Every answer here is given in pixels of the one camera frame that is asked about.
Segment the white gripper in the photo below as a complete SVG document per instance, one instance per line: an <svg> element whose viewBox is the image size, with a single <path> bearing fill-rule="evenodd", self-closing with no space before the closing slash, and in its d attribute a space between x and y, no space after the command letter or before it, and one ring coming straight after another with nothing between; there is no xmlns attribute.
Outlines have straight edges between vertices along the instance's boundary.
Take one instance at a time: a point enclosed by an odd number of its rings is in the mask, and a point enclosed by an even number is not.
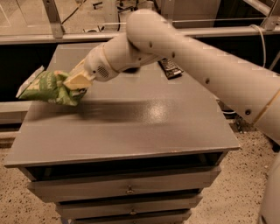
<svg viewBox="0 0 280 224"><path fill-rule="evenodd" d="M70 76L63 84L70 90L76 90L89 88L93 84L93 80L110 81L119 73L109 64L103 45L98 45L69 74Z"/></svg>

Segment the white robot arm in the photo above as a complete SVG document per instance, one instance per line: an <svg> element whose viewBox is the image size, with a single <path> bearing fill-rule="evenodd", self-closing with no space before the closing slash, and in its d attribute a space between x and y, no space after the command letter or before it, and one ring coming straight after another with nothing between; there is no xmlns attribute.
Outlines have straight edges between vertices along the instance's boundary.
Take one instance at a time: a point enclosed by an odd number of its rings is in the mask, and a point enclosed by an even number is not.
<svg viewBox="0 0 280 224"><path fill-rule="evenodd" d="M280 76L188 37L153 10L132 12L126 32L90 51L64 81L71 89L109 81L158 59L173 60L265 136L280 144Z"/></svg>

